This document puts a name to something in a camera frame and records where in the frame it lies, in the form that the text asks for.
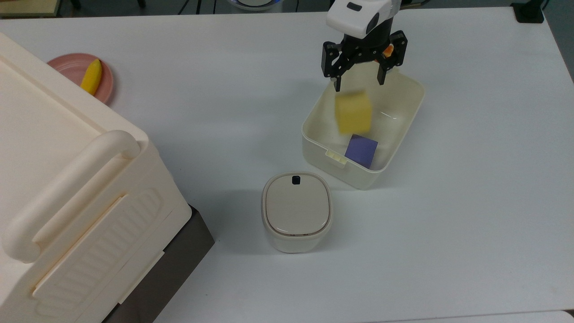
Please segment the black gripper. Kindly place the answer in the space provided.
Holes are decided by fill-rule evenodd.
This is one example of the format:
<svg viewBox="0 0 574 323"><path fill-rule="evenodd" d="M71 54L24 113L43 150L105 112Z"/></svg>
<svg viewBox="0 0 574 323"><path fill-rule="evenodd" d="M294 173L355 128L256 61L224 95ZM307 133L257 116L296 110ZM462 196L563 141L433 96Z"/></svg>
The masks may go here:
<svg viewBox="0 0 574 323"><path fill-rule="evenodd" d="M382 21L362 39L344 34L343 42L324 42L321 69L325 78L332 81L340 92L342 76L355 64L376 61L379 65L377 81L385 84L386 74L394 67L402 66L408 46L404 31L391 33L393 18Z"/></svg>

